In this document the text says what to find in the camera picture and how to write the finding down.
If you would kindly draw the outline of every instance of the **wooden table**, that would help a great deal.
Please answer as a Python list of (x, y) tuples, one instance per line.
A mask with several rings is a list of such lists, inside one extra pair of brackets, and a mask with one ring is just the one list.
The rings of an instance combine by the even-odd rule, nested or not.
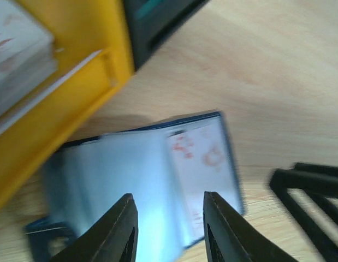
[[(70, 139), (209, 109), (226, 114), (247, 220), (319, 260), (266, 183), (296, 161), (338, 165), (338, 1), (212, 0)], [(45, 213), (34, 175), (0, 212), (0, 261), (30, 260), (21, 229)], [(206, 261), (204, 243), (179, 261)]]

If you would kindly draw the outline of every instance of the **stack of cards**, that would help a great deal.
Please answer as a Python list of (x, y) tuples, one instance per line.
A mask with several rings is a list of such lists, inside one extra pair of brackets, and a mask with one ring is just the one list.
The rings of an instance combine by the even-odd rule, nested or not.
[(53, 40), (23, 8), (0, 0), (0, 115), (56, 70)]

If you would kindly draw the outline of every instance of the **card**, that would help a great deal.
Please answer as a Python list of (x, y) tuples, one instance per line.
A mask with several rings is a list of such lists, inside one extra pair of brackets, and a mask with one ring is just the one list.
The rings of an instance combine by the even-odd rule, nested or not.
[(233, 189), (225, 137), (221, 127), (212, 124), (183, 130), (168, 137), (168, 141), (194, 237), (203, 237), (204, 192)]

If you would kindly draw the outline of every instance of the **black device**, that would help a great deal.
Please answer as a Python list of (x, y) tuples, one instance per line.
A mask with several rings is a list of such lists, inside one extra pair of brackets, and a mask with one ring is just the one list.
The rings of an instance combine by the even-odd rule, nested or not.
[(296, 163), (290, 170), (275, 170), (270, 188), (325, 261), (338, 262), (338, 246), (288, 193), (291, 188), (301, 189), (338, 226), (338, 207), (330, 200), (338, 199), (338, 167)]
[(208, 0), (123, 0), (135, 70)]

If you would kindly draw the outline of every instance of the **yellow container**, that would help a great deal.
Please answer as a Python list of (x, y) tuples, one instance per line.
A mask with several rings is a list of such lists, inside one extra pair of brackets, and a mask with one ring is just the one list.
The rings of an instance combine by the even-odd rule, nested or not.
[(134, 73), (120, 0), (18, 2), (54, 34), (58, 51), (58, 71), (33, 93), (101, 52), (0, 135), (0, 207)]

